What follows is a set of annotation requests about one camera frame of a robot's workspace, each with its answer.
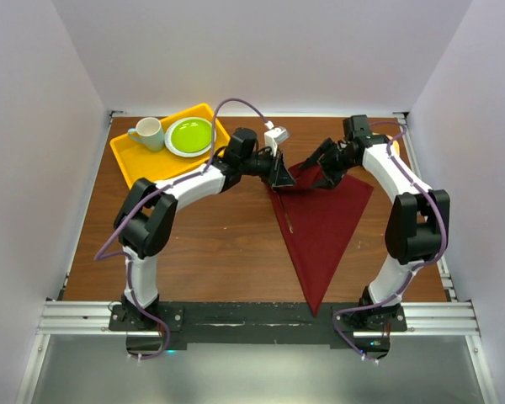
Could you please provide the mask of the dark red cloth napkin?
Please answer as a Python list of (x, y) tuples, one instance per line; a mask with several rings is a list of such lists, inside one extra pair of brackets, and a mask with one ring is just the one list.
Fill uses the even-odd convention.
[(334, 189), (317, 189), (318, 165), (290, 168), (293, 187), (268, 189), (274, 214), (303, 295), (316, 316), (374, 188), (346, 175)]

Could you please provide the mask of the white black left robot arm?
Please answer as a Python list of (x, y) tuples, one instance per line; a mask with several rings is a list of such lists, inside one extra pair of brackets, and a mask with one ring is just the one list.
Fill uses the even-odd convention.
[(261, 178), (271, 188), (289, 187), (295, 180), (284, 165), (281, 143), (289, 132), (281, 126), (264, 134), (257, 148), (253, 130), (239, 128), (226, 146), (210, 149), (210, 158), (195, 170), (154, 183), (137, 180), (114, 221), (112, 237), (125, 257), (125, 291), (121, 305), (139, 330), (162, 330), (158, 310), (157, 256), (171, 236), (176, 214), (207, 196), (221, 194), (244, 176)]

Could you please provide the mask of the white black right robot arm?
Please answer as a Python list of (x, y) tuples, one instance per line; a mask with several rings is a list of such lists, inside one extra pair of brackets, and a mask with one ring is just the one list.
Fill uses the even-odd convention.
[(448, 246), (449, 194), (424, 183), (396, 154), (395, 140), (381, 134), (326, 139), (297, 172), (316, 168), (314, 189), (335, 189), (353, 167), (361, 166), (383, 188), (392, 203), (385, 229), (387, 257), (376, 278), (365, 287), (357, 306), (336, 313), (370, 331), (396, 314), (402, 297), (419, 271), (436, 263)]

